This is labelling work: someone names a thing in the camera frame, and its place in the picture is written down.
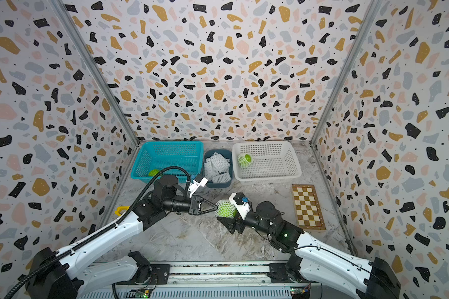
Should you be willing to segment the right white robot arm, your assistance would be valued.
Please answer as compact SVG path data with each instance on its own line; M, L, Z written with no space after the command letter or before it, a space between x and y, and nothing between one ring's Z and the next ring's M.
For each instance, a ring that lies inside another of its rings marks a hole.
M288 278L323 283L354 299L397 299L400 283L390 265L381 258L373 261L354 257L331 247L286 221L269 201L252 208L247 198L220 200L216 217L231 233L250 228L270 245L289 254Z

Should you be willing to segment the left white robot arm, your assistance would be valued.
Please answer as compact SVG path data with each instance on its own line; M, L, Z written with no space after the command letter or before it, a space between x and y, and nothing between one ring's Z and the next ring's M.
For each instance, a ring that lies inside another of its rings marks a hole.
M94 262L170 213L203 214L202 204L209 201L195 192L207 181L197 174L182 188L173 175L151 180L137 202L107 226L55 252L49 248L40 251L33 258L30 279L24 284L26 291L33 299L76 299L119 282L157 284L159 276L137 251L112 262Z

